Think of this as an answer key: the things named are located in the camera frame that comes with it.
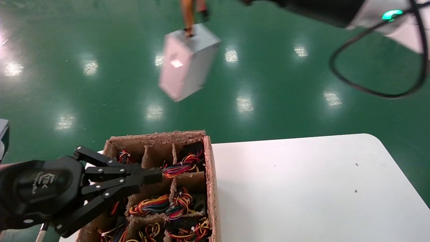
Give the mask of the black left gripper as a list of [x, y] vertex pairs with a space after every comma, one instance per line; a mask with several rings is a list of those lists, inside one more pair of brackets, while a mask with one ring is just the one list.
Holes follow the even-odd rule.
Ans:
[[[2, 165], [1, 230], [49, 222], [60, 236], [69, 237], [119, 200], [140, 193], [143, 185], [163, 181], [160, 168], [120, 163], [88, 147], [77, 147], [73, 158]], [[80, 161], [89, 166], [84, 169]], [[96, 194], [83, 206], [81, 179], [101, 182], [82, 189], [93, 189]]]

